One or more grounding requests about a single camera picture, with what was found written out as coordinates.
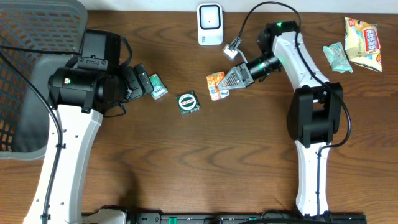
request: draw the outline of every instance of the green indicator light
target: green indicator light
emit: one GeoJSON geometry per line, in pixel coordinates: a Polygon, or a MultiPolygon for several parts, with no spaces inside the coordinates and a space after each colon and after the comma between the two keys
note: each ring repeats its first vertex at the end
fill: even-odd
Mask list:
{"type": "Polygon", "coordinates": [[[259,68],[264,68],[266,66],[266,64],[264,62],[262,62],[261,64],[258,65],[259,68]]]}
{"type": "Polygon", "coordinates": [[[70,83],[70,79],[69,78],[65,78],[63,82],[64,82],[64,84],[69,84],[70,83]]]}

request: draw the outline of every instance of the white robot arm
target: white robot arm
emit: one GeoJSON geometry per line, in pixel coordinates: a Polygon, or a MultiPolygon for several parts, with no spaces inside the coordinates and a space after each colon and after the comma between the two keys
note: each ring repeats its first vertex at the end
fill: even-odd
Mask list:
{"type": "MultiPolygon", "coordinates": [[[[337,132],[341,109],[335,96],[329,94],[321,82],[327,83],[340,97],[343,92],[339,83],[330,84],[322,75],[305,48],[301,33],[298,33],[300,53],[321,82],[313,78],[297,50],[297,30],[294,21],[268,24],[257,40],[263,54],[250,62],[233,67],[218,88],[246,88],[255,79],[264,80],[273,70],[280,70],[282,66],[285,68],[295,92],[287,117],[287,127],[290,136],[295,140],[299,159],[296,206],[303,216],[312,217],[329,211],[326,201],[326,162],[329,148],[321,150],[322,157],[318,153],[331,142],[333,134],[337,132]],[[314,103],[324,104],[323,109],[314,110],[314,103]]],[[[242,55],[237,49],[239,44],[239,39],[234,40],[224,48],[224,52],[232,57],[237,53],[242,55]]]]}
{"type": "MultiPolygon", "coordinates": [[[[87,170],[88,158],[103,115],[95,110],[82,113],[79,106],[59,105],[58,121],[64,130],[66,148],[61,150],[50,198],[48,223],[82,223],[81,197],[87,170]]],[[[25,217],[24,223],[38,223],[43,212],[44,198],[49,184],[51,170],[55,161],[57,130],[50,122],[49,140],[44,158],[39,185],[25,217]]]]}

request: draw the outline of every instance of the wood grain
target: wood grain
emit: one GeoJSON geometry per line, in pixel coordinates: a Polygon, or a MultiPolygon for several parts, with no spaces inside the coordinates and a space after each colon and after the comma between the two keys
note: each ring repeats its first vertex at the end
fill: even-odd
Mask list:
{"type": "MultiPolygon", "coordinates": [[[[224,41],[239,32],[245,13],[224,14],[224,41]]],[[[353,119],[351,139],[330,152],[327,196],[332,212],[363,212],[368,223],[398,222],[398,17],[381,14],[303,14],[310,55],[340,82],[353,119]],[[383,72],[353,65],[336,73],[322,52],[344,41],[344,17],[378,25],[383,72]]],[[[105,119],[93,145],[83,211],[118,204],[165,213],[254,213],[293,209],[298,159],[285,118],[293,91],[285,72],[210,100],[206,76],[228,71],[224,46],[197,43],[194,12],[89,12],[88,27],[127,37],[132,64],[158,73],[169,94],[127,104],[127,115],[105,119]],[[182,116],[175,96],[194,90],[200,111],[182,116]]],[[[247,58],[260,54],[256,38],[268,22],[290,13],[254,13],[243,32],[247,58]]],[[[335,139],[342,139],[346,121],[335,139]]],[[[0,223],[21,223],[32,202],[42,161],[0,161],[0,223]]]]}

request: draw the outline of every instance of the black cable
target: black cable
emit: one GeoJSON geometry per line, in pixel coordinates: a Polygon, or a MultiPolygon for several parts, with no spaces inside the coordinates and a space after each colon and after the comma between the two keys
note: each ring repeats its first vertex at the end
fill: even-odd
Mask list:
{"type": "Polygon", "coordinates": [[[297,30],[296,30],[296,35],[295,35],[295,48],[297,49],[297,52],[298,52],[298,54],[300,55],[300,58],[301,58],[302,62],[304,63],[305,67],[307,68],[308,72],[311,74],[311,77],[314,78],[319,84],[321,84],[321,86],[323,86],[329,94],[333,95],[333,96],[337,99],[337,101],[339,102],[339,104],[340,104],[341,107],[343,108],[344,113],[345,113],[346,118],[347,118],[347,123],[348,123],[348,125],[347,125],[347,133],[346,133],[345,138],[344,138],[340,143],[338,143],[338,144],[332,144],[332,145],[322,146],[321,148],[319,148],[319,150],[318,150],[318,152],[317,152],[317,156],[318,156],[318,167],[317,167],[317,191],[316,191],[315,193],[317,194],[317,217],[319,218],[319,215],[320,215],[320,198],[319,198],[319,190],[320,190],[320,189],[319,189],[319,188],[320,188],[320,158],[321,158],[321,156],[322,156],[322,150],[327,149],[327,148],[340,147],[340,146],[342,146],[343,144],[345,144],[345,143],[348,141],[349,136],[351,135],[351,130],[352,130],[351,116],[349,115],[348,108],[347,108],[347,106],[345,105],[343,99],[342,99],[333,89],[331,89],[328,85],[326,85],[323,81],[321,81],[321,80],[315,75],[315,73],[312,72],[310,66],[309,66],[308,63],[305,61],[305,59],[304,59],[304,57],[303,57],[303,55],[302,55],[302,53],[301,53],[300,47],[299,47],[299,42],[297,41],[297,38],[298,38],[298,36],[299,36],[299,32],[301,31],[301,21],[302,21],[302,20],[301,20],[301,15],[300,15],[300,13],[297,12],[294,8],[292,8],[292,7],[290,7],[290,6],[286,5],[286,4],[280,3],[280,2],[271,2],[271,1],[269,1],[269,2],[262,2],[262,3],[259,3],[257,6],[254,6],[254,8],[252,8],[252,9],[249,11],[249,13],[247,14],[246,18],[245,18],[244,21],[243,21],[243,25],[242,25],[241,30],[239,31],[239,34],[238,34],[238,36],[237,36],[237,39],[240,38],[240,36],[241,36],[241,34],[242,34],[242,32],[243,32],[244,25],[246,24],[246,21],[248,20],[250,14],[251,14],[257,7],[259,7],[259,6],[261,6],[261,5],[264,5],[264,4],[276,4],[276,5],[280,5],[280,6],[285,6],[285,7],[289,8],[289,9],[291,9],[292,11],[294,11],[294,13],[296,13],[296,15],[298,16],[299,24],[298,24],[298,27],[297,27],[297,30]]]}
{"type": "Polygon", "coordinates": [[[129,45],[129,42],[127,41],[127,39],[125,37],[120,37],[120,41],[124,43],[124,45],[127,47],[127,50],[129,51],[129,57],[126,59],[125,62],[123,62],[122,64],[120,64],[121,68],[127,67],[129,66],[129,64],[131,63],[131,59],[132,59],[132,50],[131,47],[129,45]]]}
{"type": "Polygon", "coordinates": [[[0,48],[11,49],[11,50],[20,50],[24,52],[32,52],[38,54],[65,54],[65,55],[81,55],[79,52],[69,52],[69,51],[59,51],[59,50],[36,50],[36,49],[25,49],[20,47],[12,47],[6,45],[0,45],[0,48]]]}
{"type": "Polygon", "coordinates": [[[75,66],[77,64],[77,62],[79,61],[78,56],[73,56],[71,59],[68,60],[68,62],[65,64],[65,67],[67,68],[73,68],[73,66],[75,66]]]}
{"type": "Polygon", "coordinates": [[[300,16],[299,12],[297,12],[297,11],[296,11],[294,8],[292,8],[291,6],[288,6],[288,5],[283,4],[283,3],[280,3],[280,2],[273,2],[273,1],[262,2],[262,3],[259,3],[257,6],[254,6],[254,7],[249,11],[249,13],[247,14],[246,18],[244,18],[244,21],[243,21],[243,24],[242,24],[242,28],[241,28],[241,30],[239,31],[239,34],[238,34],[238,38],[241,37],[242,32],[243,32],[243,28],[244,28],[244,26],[246,25],[246,21],[249,19],[250,14],[251,14],[255,9],[257,9],[259,6],[262,6],[262,5],[265,5],[265,4],[276,4],[276,5],[284,6],[284,7],[286,7],[286,8],[291,9],[292,11],[294,11],[294,12],[298,15],[298,18],[300,19],[300,24],[301,24],[301,16],[300,16]]]}
{"type": "Polygon", "coordinates": [[[49,185],[47,187],[47,192],[45,194],[43,214],[41,216],[41,218],[43,219],[43,224],[46,224],[47,223],[47,219],[48,219],[48,212],[49,212],[50,195],[51,195],[52,186],[53,186],[53,183],[54,183],[55,173],[57,171],[59,157],[61,155],[61,148],[63,147],[63,145],[62,145],[61,125],[58,122],[58,119],[55,116],[54,112],[52,111],[49,103],[44,98],[44,96],[38,91],[38,89],[36,89],[36,87],[10,61],[8,61],[6,56],[4,56],[4,54],[1,51],[0,51],[0,55],[1,55],[2,59],[3,59],[3,61],[6,64],[8,64],[12,69],[14,69],[16,71],[16,73],[27,83],[29,88],[35,93],[35,95],[43,103],[45,109],[47,109],[47,111],[49,112],[49,115],[52,118],[52,120],[54,122],[54,125],[55,125],[55,128],[57,129],[57,132],[58,132],[58,144],[56,145],[57,151],[55,153],[55,159],[54,159],[54,163],[53,163],[52,170],[51,170],[51,175],[50,175],[50,179],[49,179],[49,185]]]}

